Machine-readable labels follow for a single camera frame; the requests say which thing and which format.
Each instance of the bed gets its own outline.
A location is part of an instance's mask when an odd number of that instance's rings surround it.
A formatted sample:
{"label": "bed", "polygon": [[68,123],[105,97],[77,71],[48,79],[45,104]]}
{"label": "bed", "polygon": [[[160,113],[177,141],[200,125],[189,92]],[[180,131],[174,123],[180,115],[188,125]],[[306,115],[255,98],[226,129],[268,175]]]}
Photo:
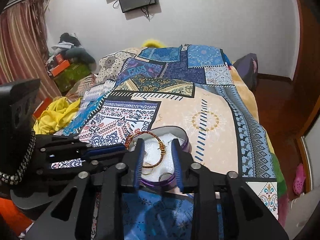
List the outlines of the bed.
{"label": "bed", "polygon": [[[129,48],[102,58],[100,68],[69,93],[82,97],[81,107],[60,134],[77,135],[95,147],[124,143],[139,131],[179,126],[196,162],[223,174],[238,172],[284,226],[288,198],[279,162],[259,124],[254,95],[222,49]],[[52,168],[80,165],[77,159]],[[124,194],[125,238],[190,239],[192,201],[177,189],[162,196],[148,190]],[[92,238],[96,217],[95,211]],[[223,229],[219,234],[223,239]]]}

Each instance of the gold bracelet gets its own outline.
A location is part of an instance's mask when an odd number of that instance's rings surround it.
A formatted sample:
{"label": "gold bracelet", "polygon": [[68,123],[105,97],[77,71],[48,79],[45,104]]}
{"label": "gold bracelet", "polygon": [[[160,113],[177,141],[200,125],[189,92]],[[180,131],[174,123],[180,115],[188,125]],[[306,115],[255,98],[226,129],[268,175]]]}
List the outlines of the gold bracelet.
{"label": "gold bracelet", "polygon": [[162,160],[163,160],[163,156],[165,155],[165,146],[164,146],[164,143],[160,140],[160,138],[158,136],[156,136],[154,133],[151,133],[149,131],[143,131],[143,132],[138,132],[134,135],[129,135],[126,140],[125,140],[125,143],[124,143],[124,146],[127,148],[127,150],[129,149],[129,144],[132,142],[133,140],[133,137],[135,136],[138,136],[138,135],[141,135],[143,133],[148,133],[150,135],[152,135],[154,138],[156,138],[158,140],[158,143],[159,143],[159,146],[160,146],[160,160],[156,163],[156,164],[153,164],[151,166],[142,166],[142,168],[147,168],[147,169],[151,169],[151,168],[154,168],[156,166],[158,166]]}

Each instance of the white foam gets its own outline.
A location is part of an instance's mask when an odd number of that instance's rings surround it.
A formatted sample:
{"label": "white foam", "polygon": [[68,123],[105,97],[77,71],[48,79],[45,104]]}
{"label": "white foam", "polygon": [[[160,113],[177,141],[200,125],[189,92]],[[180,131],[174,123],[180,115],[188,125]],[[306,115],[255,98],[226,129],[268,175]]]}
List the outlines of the white foam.
{"label": "white foam", "polygon": [[[165,155],[162,162],[152,169],[142,168],[142,178],[147,179],[149,181],[159,181],[159,177],[164,174],[165,172],[169,172],[171,174],[174,173],[174,165],[172,159],[172,152],[171,152],[171,143],[173,139],[178,139],[180,145],[184,142],[183,139],[174,136],[171,133],[164,134],[159,136],[160,140],[163,141],[165,145]],[[150,138],[144,141],[145,147],[145,155],[143,158],[143,165],[153,165],[156,164],[160,160],[160,148],[159,143],[156,138]]]}

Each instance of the white wall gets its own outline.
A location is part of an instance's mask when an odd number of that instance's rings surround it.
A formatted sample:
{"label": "white wall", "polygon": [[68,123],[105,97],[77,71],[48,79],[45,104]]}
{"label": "white wall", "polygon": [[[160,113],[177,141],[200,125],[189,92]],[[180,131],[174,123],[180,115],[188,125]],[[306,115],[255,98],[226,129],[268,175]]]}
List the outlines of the white wall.
{"label": "white wall", "polygon": [[295,24],[295,51],[292,57],[292,66],[291,66],[291,73],[290,78],[293,80],[294,72],[296,70],[298,55],[299,55],[299,45],[300,45],[300,15],[299,15],[299,8],[297,0],[292,0],[293,4],[293,11],[294,11],[294,24]]}
{"label": "white wall", "polygon": [[320,118],[306,135],[305,143],[311,165],[313,187],[320,187]]}
{"label": "white wall", "polygon": [[123,14],[114,0],[51,0],[46,22],[54,45],[76,33],[98,61],[143,41],[222,48],[230,60],[256,53],[259,72],[290,77],[297,52],[296,0],[159,0],[148,21],[141,11]]}

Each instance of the curtain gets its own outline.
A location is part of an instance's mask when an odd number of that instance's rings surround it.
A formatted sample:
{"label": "curtain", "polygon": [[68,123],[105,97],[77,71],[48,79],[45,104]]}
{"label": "curtain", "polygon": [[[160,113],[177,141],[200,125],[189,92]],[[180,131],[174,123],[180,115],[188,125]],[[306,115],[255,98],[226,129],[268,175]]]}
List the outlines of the curtain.
{"label": "curtain", "polygon": [[61,96],[45,69],[49,53],[44,0],[25,0],[0,15],[0,84],[40,78],[39,98]]}

